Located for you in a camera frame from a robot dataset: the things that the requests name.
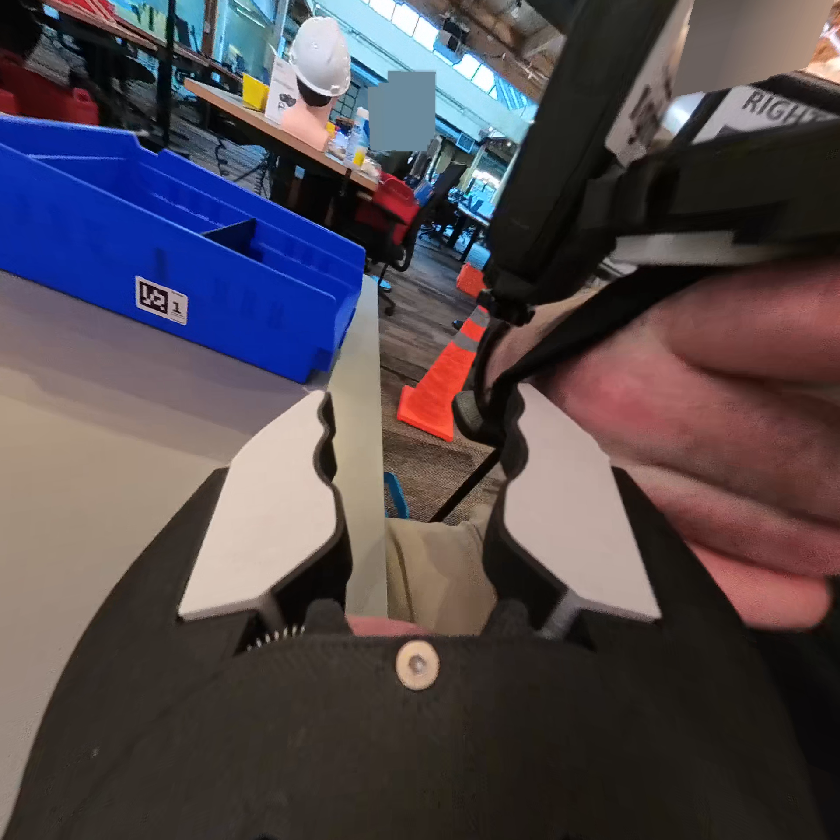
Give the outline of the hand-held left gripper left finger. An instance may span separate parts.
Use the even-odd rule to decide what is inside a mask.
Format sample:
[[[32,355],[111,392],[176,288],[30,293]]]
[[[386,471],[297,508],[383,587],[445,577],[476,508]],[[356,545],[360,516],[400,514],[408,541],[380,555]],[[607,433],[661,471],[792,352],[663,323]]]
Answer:
[[[313,391],[230,462],[178,607],[185,621],[257,613],[269,632],[305,626],[312,603],[345,605],[352,550],[333,480],[331,395]]]

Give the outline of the person's left hand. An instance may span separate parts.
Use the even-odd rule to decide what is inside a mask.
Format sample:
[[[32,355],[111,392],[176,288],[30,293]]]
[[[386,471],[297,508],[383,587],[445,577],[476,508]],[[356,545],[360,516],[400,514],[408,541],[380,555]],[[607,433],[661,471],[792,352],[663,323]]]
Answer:
[[[347,623],[357,637],[430,637],[425,627],[386,616],[347,616]]]

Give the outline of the blue plastic bin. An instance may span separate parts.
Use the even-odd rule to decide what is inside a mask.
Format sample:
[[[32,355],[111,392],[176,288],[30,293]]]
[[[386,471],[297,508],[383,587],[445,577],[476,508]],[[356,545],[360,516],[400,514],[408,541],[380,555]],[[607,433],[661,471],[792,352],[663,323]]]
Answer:
[[[257,218],[259,263],[201,236]],[[331,369],[364,251],[128,131],[3,115],[2,269],[294,382]]]

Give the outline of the plastic bottle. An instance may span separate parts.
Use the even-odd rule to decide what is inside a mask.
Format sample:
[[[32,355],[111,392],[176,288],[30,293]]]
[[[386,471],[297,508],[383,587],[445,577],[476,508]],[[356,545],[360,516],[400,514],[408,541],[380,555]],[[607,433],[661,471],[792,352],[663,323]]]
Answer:
[[[343,163],[347,167],[360,170],[364,167],[365,157],[370,148],[370,114],[367,108],[359,107],[353,119],[353,125],[347,139]]]

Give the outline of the pink mannequin head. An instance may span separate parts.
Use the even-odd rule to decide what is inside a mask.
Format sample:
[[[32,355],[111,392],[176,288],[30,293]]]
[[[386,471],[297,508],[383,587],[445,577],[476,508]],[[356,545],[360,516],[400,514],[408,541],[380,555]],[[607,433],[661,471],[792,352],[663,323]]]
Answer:
[[[317,152],[326,151],[329,141],[327,124],[335,97],[325,96],[297,79],[298,96],[280,119],[281,129]]]

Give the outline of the person's right hand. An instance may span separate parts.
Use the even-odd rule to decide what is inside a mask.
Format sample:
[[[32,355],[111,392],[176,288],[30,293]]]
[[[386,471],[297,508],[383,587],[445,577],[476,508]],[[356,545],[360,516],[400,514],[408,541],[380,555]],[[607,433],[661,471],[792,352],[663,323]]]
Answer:
[[[699,280],[533,386],[633,477],[741,619],[826,619],[839,564],[838,257]]]

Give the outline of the white hard hat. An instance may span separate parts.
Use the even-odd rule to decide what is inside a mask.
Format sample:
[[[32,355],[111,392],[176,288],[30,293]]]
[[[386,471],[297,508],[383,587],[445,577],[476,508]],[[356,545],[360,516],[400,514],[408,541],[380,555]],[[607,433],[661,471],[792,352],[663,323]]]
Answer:
[[[339,98],[350,86],[350,50],[331,17],[310,17],[301,24],[288,61],[297,79],[321,97]]]

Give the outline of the wooden table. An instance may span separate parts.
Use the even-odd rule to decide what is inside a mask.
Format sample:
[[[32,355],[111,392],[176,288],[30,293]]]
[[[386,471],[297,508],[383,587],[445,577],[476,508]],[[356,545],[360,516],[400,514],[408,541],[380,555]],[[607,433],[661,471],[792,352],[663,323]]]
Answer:
[[[342,195],[355,192],[363,203],[371,201],[379,185],[376,177],[368,176],[344,164],[335,155],[304,143],[267,119],[263,112],[248,108],[241,96],[193,79],[187,79],[185,87],[210,109],[237,123],[250,140],[278,160],[288,161],[304,172],[314,172],[336,181]]]

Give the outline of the red office chair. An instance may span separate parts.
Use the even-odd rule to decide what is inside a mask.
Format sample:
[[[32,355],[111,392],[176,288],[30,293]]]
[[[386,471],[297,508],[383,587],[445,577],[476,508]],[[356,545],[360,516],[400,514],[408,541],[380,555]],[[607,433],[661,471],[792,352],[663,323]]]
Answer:
[[[384,302],[386,317],[393,315],[396,306],[385,288],[385,273],[388,269],[404,272],[411,265],[420,222],[421,207],[413,189],[388,174],[353,211],[348,234],[363,247],[366,263],[381,267],[377,296]]]

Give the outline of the red toolbox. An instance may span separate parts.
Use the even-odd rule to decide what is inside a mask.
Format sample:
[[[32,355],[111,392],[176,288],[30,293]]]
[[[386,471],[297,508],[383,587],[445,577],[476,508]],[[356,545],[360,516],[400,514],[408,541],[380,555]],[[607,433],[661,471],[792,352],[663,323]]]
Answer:
[[[98,105],[79,87],[60,85],[1,51],[1,113],[10,116],[99,126]]]

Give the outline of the white cardboard box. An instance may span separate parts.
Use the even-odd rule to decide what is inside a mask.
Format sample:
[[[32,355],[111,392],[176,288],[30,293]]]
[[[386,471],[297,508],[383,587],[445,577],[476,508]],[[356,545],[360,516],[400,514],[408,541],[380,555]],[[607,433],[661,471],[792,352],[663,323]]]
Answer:
[[[280,125],[285,112],[294,107],[298,97],[298,79],[295,70],[289,62],[280,56],[275,56],[264,109],[266,119]]]

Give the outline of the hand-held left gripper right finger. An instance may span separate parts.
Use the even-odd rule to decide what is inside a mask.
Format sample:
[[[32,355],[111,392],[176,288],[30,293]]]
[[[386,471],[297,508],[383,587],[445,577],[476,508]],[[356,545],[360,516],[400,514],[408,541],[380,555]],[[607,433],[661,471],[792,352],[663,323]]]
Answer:
[[[610,458],[530,384],[511,394],[505,429],[505,479],[484,541],[497,598],[520,602],[546,638],[564,637],[581,613],[658,621]]]

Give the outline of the person's khaki trouser leg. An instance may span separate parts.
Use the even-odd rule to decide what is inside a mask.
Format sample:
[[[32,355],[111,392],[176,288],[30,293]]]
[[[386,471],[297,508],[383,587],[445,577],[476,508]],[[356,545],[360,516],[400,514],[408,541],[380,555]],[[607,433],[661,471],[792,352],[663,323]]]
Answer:
[[[387,614],[434,634],[475,636],[497,603],[482,565],[490,505],[454,526],[387,518]]]

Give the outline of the black plastic bin divider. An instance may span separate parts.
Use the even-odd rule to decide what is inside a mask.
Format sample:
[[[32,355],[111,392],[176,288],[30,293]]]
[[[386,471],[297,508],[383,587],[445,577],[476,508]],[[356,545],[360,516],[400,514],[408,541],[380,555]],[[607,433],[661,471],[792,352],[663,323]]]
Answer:
[[[253,246],[257,218],[247,217],[233,224],[217,227],[201,233],[201,236],[239,255],[263,262],[262,252]]]

